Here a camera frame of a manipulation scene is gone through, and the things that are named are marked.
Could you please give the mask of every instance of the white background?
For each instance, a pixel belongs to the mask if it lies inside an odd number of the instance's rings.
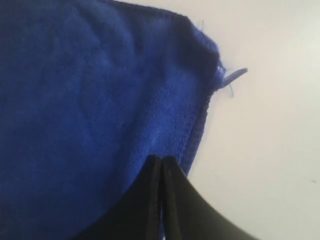
[[[188,16],[249,72],[211,100],[190,172],[260,240],[320,240],[320,0],[130,0]]]

